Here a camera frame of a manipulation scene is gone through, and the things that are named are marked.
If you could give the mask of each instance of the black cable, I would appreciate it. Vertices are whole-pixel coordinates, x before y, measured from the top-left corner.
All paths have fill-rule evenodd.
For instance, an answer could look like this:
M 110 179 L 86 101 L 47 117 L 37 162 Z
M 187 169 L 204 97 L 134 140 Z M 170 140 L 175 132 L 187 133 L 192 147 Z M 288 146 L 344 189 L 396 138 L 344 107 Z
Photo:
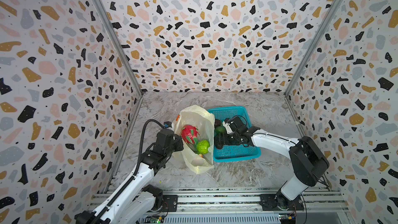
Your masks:
M 326 182 L 326 179 L 325 179 L 324 175 L 322 175 L 322 179 L 324 179 L 324 180 L 322 180 L 322 181 L 326 184 L 326 187 L 327 187 L 328 191 L 331 191 L 331 188 L 330 188 L 330 186 L 328 185 L 328 183 Z
M 163 211 L 163 204 L 162 204 L 162 207 L 160 208 L 160 211 L 159 211 L 159 212 L 157 212 L 156 214 L 152 215 L 152 216 L 151 216 L 151 218 L 152 218 L 152 217 L 154 217 L 155 215 L 158 215 L 158 214 L 160 214 L 162 211 Z
M 138 161 L 137 161 L 137 165 L 135 167 L 135 171 L 133 173 L 133 176 L 131 176 L 127 180 L 127 182 L 122 186 L 122 188 L 120 188 L 120 190 L 116 192 L 115 196 L 113 196 L 112 199 L 107 203 L 107 205 L 101 210 L 101 212 L 98 213 L 98 215 L 94 218 L 94 220 L 91 222 L 91 224 L 96 224 L 100 220 L 102 215 L 108 210 L 108 207 L 112 206 L 112 204 L 116 201 L 117 197 L 119 197 L 122 194 L 122 192 L 127 188 L 127 186 L 135 179 L 135 176 L 138 173 L 138 169 L 140 168 L 141 155 L 142 155 L 142 146 L 144 144 L 145 129 L 147 128 L 147 125 L 149 124 L 149 122 L 155 122 L 160 127 L 162 127 L 163 129 L 165 128 L 159 121 L 157 121 L 155 119 L 148 119 L 145 122 L 144 127 L 142 128 L 142 132 L 141 132 L 140 148 L 139 148 L 139 151 L 138 151 Z
M 304 200 L 304 197 L 302 196 L 302 193 L 301 193 L 301 197 L 302 197 L 302 200 L 304 201 L 304 207 L 305 207 L 305 221 L 302 224 L 305 224 L 307 222 L 307 205 L 305 204 L 305 200 Z
M 166 212 L 166 215 L 163 217 L 163 219 L 166 218 L 166 216 L 169 214 L 169 205 L 167 204 L 167 202 L 165 202 L 165 203 L 167 205 L 167 212 Z
M 243 117 L 243 116 L 241 116 L 241 115 L 235 115 L 235 116 L 242 117 L 242 118 L 243 118 L 243 119 L 246 121 L 246 124 L 245 124 L 245 125 L 246 125 L 246 126 L 248 125 L 248 121 L 246 120 L 246 118 L 245 118 L 245 117 Z
M 311 173 L 319 180 L 318 182 L 325 185 L 329 189 L 329 185 L 327 185 L 325 181 L 322 181 L 321 178 L 317 177 L 313 172 L 311 172 Z
M 163 129 L 165 128 L 159 121 L 154 120 L 154 119 L 148 119 L 145 124 L 144 127 L 142 127 L 142 132 L 141 132 L 141 139 L 140 139 L 140 147 L 138 150 L 138 161 L 137 161 L 137 166 L 135 167 L 135 171 L 133 173 L 133 175 L 137 175 L 138 170 L 140 168 L 140 163 L 141 163 L 141 159 L 142 159 L 142 146 L 144 145 L 144 136 L 145 136 L 145 129 L 147 128 L 147 125 L 149 124 L 149 122 L 155 122 L 157 123 L 160 127 L 162 127 Z

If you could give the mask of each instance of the metal frame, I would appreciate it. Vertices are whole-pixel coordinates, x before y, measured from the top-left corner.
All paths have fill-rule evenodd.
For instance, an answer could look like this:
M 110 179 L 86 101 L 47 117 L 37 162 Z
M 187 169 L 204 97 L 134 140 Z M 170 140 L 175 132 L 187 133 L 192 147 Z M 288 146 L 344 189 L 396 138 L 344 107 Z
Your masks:
M 98 13 L 99 17 L 101 18 L 101 21 L 103 23 L 103 26 L 105 27 L 106 32 L 109 35 L 109 38 L 115 45 L 117 55 L 119 56 L 120 60 L 122 61 L 122 64 L 123 64 L 124 68 L 126 69 L 126 73 L 127 73 L 128 77 L 130 78 L 131 83 L 134 86 L 135 94 L 137 95 L 138 98 L 142 98 L 142 90 L 135 78 L 135 75 L 130 67 L 129 62 L 127 61 L 126 54 L 124 53 L 124 51 L 119 43 L 119 39 L 117 38 L 116 33 L 113 31 L 112 23 L 106 14 L 106 10 L 104 8 L 104 5 L 102 4 L 102 1 L 101 0 L 92 0 L 92 3 L 95 6 L 95 8 L 97 9 L 97 13 Z
M 289 111 L 293 117 L 293 120 L 295 121 L 298 132 L 300 133 L 301 137 L 305 136 L 304 128 L 302 127 L 301 123 L 299 122 L 299 119 L 297 118 L 297 116 L 293 110 L 293 106 L 291 105 L 290 101 L 286 97 L 285 97 L 285 102 L 287 104 L 287 108 L 289 108 Z
M 101 0 L 92 0 L 92 3 L 94 5 L 94 7 L 97 9 L 97 13 L 103 23 L 103 26 L 104 26 L 106 32 L 108 33 L 109 38 L 113 42 L 113 45 L 115 46 L 117 55 L 120 58 L 122 65 L 126 70 L 127 76 L 129 77 L 129 79 L 132 83 L 132 87 L 135 89 L 134 94 L 136 95 L 136 98 L 138 98 L 138 102 L 135 105 L 135 110 L 131 116 L 130 124 L 127 129 L 127 133 L 123 138 L 121 150 L 115 159 L 114 166 L 111 169 L 111 177 L 109 178 L 109 181 L 107 182 L 107 186 L 104 189 L 104 192 L 107 192 L 109 185 L 111 184 L 111 180 L 112 180 L 113 176 L 116 175 L 116 173 L 119 169 L 120 163 L 122 161 L 123 154 L 126 150 L 127 143 L 130 139 L 132 128 L 134 127 L 135 121 L 138 116 L 138 112 L 141 108 L 143 95 L 142 95 L 142 90 L 141 90 L 141 88 L 136 80 L 136 77 L 134 75 L 134 72 L 132 71 L 129 62 L 127 61 L 126 54 L 124 53 L 124 51 L 120 45 L 119 39 L 117 38 L 115 31 L 113 30 L 112 23 L 110 22 L 107 14 L 106 14 L 106 10 L 104 8 L 104 5 L 102 4 L 102 1 Z
M 355 224 L 355 220 L 350 212 L 339 212 L 337 215 L 339 216 L 341 224 Z
M 323 34 L 325 33 L 326 29 L 329 27 L 333 17 L 335 16 L 337 9 L 340 8 L 342 2 L 343 0 L 333 0 L 333 3 L 331 4 L 329 11 L 326 13 L 325 19 L 322 21 L 318 31 L 315 33 L 315 36 L 312 39 L 310 46 L 305 52 L 303 59 L 298 65 L 292 79 L 290 80 L 290 83 L 287 86 L 286 91 L 284 92 L 285 96 L 289 95 L 293 90 L 293 87 L 295 86 L 297 80 L 299 79 L 301 72 L 304 70 L 307 62 L 310 60 L 312 54 L 314 53 L 314 50 L 318 46 L 319 41 L 322 39 Z
M 143 98 L 140 98 L 138 100 L 137 104 L 135 105 L 136 108 L 134 110 L 134 113 L 132 114 L 130 125 L 129 125 L 128 129 L 127 129 L 126 135 L 124 136 L 120 152 L 119 152 L 119 154 L 118 154 L 118 156 L 117 156 L 117 158 L 116 158 L 116 160 L 114 162 L 115 165 L 111 169 L 111 177 L 109 178 L 109 181 L 107 182 L 107 185 L 106 185 L 106 187 L 104 189 L 104 192 L 108 191 L 109 186 L 111 185 L 111 181 L 113 179 L 113 176 L 116 175 L 117 171 L 119 170 L 119 166 L 120 166 L 120 163 L 122 162 L 122 158 L 123 158 L 124 152 L 126 150 L 127 143 L 130 140 L 131 132 L 132 132 L 132 129 L 133 129 L 134 125 L 135 125 L 135 121 L 137 120 L 138 112 L 140 111 L 142 101 L 143 101 Z
M 164 189 L 163 195 L 178 195 L 177 211 L 169 213 L 165 223 L 173 223 L 172 218 L 218 217 L 231 216 L 268 216 L 275 214 L 290 214 L 291 211 L 262 211 L 260 194 L 276 193 L 273 188 L 203 188 L 203 189 Z M 92 199 L 89 211 L 94 210 L 111 194 L 96 194 Z M 340 218 L 349 218 L 349 210 L 340 191 L 329 191 L 324 187 L 309 187 L 303 193 L 307 212 L 335 212 Z

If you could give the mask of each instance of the metal track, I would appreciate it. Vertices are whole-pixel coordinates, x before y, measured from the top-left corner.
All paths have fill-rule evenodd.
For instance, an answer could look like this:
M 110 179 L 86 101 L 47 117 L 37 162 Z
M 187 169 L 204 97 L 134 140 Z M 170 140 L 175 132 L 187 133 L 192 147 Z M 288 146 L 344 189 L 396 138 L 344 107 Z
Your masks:
M 298 129 L 298 132 L 300 133 L 301 137 L 305 136 L 304 128 L 302 127 L 301 123 L 299 122 L 299 119 L 297 118 L 293 106 L 291 102 L 286 98 L 285 96 L 285 102 L 287 104 L 287 108 L 289 108 L 290 114 L 292 115 L 293 120 L 295 121 L 296 127 Z
M 278 189 L 267 188 L 164 189 L 163 194 L 178 195 L 177 212 L 172 213 L 173 215 L 272 214 L 275 212 L 262 211 L 259 204 L 260 194 L 277 191 Z M 89 210 L 94 210 L 110 195 L 110 193 L 94 195 Z M 302 195 L 307 212 L 348 212 L 346 202 L 339 191 L 328 191 L 326 187 L 309 187 Z

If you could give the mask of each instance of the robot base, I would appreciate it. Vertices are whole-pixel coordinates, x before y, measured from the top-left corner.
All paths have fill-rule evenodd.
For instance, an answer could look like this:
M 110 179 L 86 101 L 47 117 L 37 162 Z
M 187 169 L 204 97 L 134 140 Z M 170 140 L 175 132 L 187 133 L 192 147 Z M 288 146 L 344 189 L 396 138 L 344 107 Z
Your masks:
M 260 195 L 260 205 L 263 208 L 263 211 L 281 211 L 278 207 L 278 204 L 275 200 L 276 194 L 261 194 Z M 296 197 L 293 201 L 290 201 L 287 205 L 287 209 L 289 211 L 294 211 L 296 205 L 296 210 L 304 210 L 304 206 L 301 203 L 300 196 Z

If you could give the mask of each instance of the green fruit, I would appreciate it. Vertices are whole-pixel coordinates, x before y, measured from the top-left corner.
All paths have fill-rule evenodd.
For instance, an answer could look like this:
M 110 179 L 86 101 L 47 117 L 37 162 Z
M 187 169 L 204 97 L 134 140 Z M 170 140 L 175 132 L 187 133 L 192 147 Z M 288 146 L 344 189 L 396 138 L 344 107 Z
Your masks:
M 216 132 L 216 134 L 226 133 L 225 127 L 216 127 L 216 128 L 214 129 L 214 131 Z
M 198 152 L 202 153 L 202 154 L 206 154 L 209 151 L 207 150 L 207 148 L 210 147 L 210 143 L 207 140 L 202 140 L 201 142 L 199 142 L 196 145 L 196 148 L 198 149 Z

